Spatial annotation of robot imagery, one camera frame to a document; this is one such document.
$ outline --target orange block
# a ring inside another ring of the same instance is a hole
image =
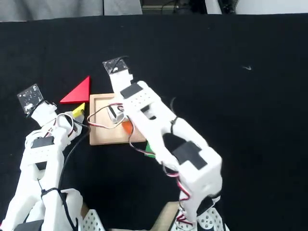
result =
[[[122,122],[122,127],[124,128],[125,132],[130,135],[131,132],[133,131],[133,125],[131,124],[131,122],[128,120],[128,121],[125,121],[125,122]]]

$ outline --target wooden tray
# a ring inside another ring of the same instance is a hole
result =
[[[98,109],[107,106],[108,102],[113,99],[114,93],[110,94],[95,94],[90,95],[90,114],[98,111]],[[111,122],[107,109],[102,109],[95,114],[91,122],[104,124],[112,127],[114,124]],[[112,144],[112,143],[128,143],[129,135],[125,132],[122,125],[114,129],[105,129],[91,126],[90,145]],[[145,142],[144,136],[136,129],[131,139],[132,142]]]

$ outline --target wall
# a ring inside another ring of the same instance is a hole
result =
[[[239,0],[236,13],[308,13],[308,0]]]

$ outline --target black surface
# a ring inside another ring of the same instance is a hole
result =
[[[201,149],[197,145],[188,141],[174,150],[172,154],[177,158],[180,165],[190,161],[196,169],[200,170],[207,165],[207,162],[199,155],[200,151]]]
[[[176,96],[178,116],[222,156],[231,230],[258,231],[263,220],[266,230],[307,229],[307,25],[306,14],[1,23],[0,219],[16,189],[25,136],[38,128],[16,94],[37,83],[57,103],[88,74],[92,93],[110,93],[102,61],[129,55],[134,79],[168,104]],[[84,141],[65,174],[66,187],[80,190],[106,227],[149,229],[179,194],[154,159],[127,144]]]

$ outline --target white plastic part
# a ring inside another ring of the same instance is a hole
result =
[[[210,208],[198,217],[198,224],[204,230],[224,231],[222,219],[219,212],[215,208]],[[198,231],[197,225],[191,226],[182,222],[175,221],[170,231]]]
[[[117,100],[123,103],[125,114],[149,142],[158,163],[179,172],[182,185],[190,193],[190,199],[181,202],[185,208],[183,214],[194,223],[197,221],[197,209],[203,199],[209,195],[216,195],[221,190],[221,157],[184,119],[177,118],[173,134],[197,145],[201,149],[199,155],[206,162],[201,169],[197,169],[190,161],[180,165],[176,157],[165,147],[163,140],[165,133],[171,133],[171,122],[175,120],[176,115],[145,82],[139,81],[137,84],[142,90],[126,99],[118,94]],[[149,107],[149,114],[154,115],[155,119],[149,119],[148,115],[141,111],[146,106]],[[181,192],[180,199],[185,197],[187,196]]]
[[[116,72],[109,75],[112,89],[114,93],[120,93],[121,90],[127,88],[133,80],[133,75],[129,74],[128,70]]]
[[[36,115],[37,122],[41,124],[43,116],[37,114],[37,109],[33,114]],[[9,204],[5,220],[1,225],[3,231],[14,230],[18,224],[24,222],[28,214],[27,221],[44,219],[42,231],[72,230],[58,192],[56,190],[51,191],[41,198],[40,185],[45,190],[58,187],[64,163],[62,151],[74,137],[80,134],[82,127],[75,124],[77,131],[73,131],[72,135],[68,137],[71,129],[69,122],[65,116],[60,116],[57,125],[54,126],[53,118],[56,115],[53,109],[49,110],[51,114],[49,116],[46,115],[46,111],[42,112],[48,120],[51,118],[51,121],[48,121],[41,130],[31,132],[26,138],[25,151],[20,164],[21,174],[15,196]],[[35,138],[44,137],[46,134],[50,135],[47,133],[48,130],[54,137],[54,144],[31,148]],[[39,170],[36,163],[45,161],[47,162],[46,168]],[[66,203],[73,223],[76,224],[76,219],[82,222],[80,211],[83,199],[80,193],[75,189],[62,190],[61,192],[67,193]]]
[[[90,209],[83,219],[82,225],[83,231],[105,231],[100,217],[98,216],[95,209]]]
[[[42,127],[57,116],[55,110],[57,110],[56,105],[43,102],[34,110],[31,117]]]

